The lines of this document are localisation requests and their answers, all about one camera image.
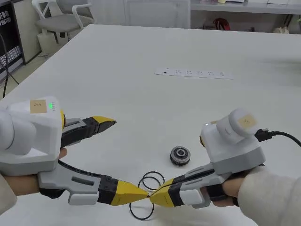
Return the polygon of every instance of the label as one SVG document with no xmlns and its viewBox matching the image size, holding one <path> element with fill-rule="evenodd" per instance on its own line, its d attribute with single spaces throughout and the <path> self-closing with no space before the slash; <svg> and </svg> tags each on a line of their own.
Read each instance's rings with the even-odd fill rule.
<svg viewBox="0 0 301 226">
<path fill-rule="evenodd" d="M 30 100 L 30 113 L 47 113 L 46 100 Z"/>
<path fill-rule="evenodd" d="M 240 124 L 240 126 L 243 129 L 249 129 L 249 128 L 253 127 L 254 125 L 256 125 L 256 120 L 252 115 L 248 114 L 248 115 L 240 118 L 238 120 L 238 123 Z"/>
</svg>

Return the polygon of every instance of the power strip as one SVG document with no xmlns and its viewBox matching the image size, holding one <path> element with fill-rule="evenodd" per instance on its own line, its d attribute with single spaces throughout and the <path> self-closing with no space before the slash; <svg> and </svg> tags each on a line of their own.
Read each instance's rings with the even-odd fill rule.
<svg viewBox="0 0 301 226">
<path fill-rule="evenodd" d="M 190 69 L 161 68 L 157 69 L 155 74 L 192 78 L 233 79 L 232 75 L 224 72 L 195 71 Z"/>
</svg>

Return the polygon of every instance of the white shelf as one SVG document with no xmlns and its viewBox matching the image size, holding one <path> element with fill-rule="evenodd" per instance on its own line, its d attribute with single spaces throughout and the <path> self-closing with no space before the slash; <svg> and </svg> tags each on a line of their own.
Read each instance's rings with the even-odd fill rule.
<svg viewBox="0 0 301 226">
<path fill-rule="evenodd" d="M 266 3 L 226 2 L 212 3 L 209 1 L 191 0 L 191 10 L 223 11 L 243 13 L 301 14 L 301 5 L 280 5 Z"/>
</svg>

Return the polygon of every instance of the beige sleeve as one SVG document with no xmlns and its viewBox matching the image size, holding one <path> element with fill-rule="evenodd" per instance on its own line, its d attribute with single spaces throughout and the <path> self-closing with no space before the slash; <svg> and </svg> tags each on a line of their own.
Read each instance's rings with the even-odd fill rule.
<svg viewBox="0 0 301 226">
<path fill-rule="evenodd" d="M 301 179 L 258 167 L 245 178 L 238 203 L 243 214 L 259 226 L 301 225 Z"/>
<path fill-rule="evenodd" d="M 0 175 L 0 215 L 12 208 L 17 201 L 17 197 L 11 190 L 10 186 Z"/>
</svg>

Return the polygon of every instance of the hand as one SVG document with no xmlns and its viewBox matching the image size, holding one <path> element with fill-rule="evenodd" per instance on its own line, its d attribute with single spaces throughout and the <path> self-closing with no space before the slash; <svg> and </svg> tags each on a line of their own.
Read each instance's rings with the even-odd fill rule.
<svg viewBox="0 0 301 226">
<path fill-rule="evenodd" d="M 226 180 L 222 184 L 222 188 L 226 195 L 228 195 L 229 197 L 222 201 L 213 202 L 213 204 L 215 206 L 234 206 L 232 197 L 238 197 L 238 192 L 244 179 L 245 178 L 235 178 L 231 180 Z"/>
<path fill-rule="evenodd" d="M 60 151 L 59 158 L 63 158 L 67 154 L 67 149 L 63 148 Z M 34 194 L 40 192 L 37 175 L 6 177 L 7 183 L 13 190 L 16 196 Z"/>
</svg>

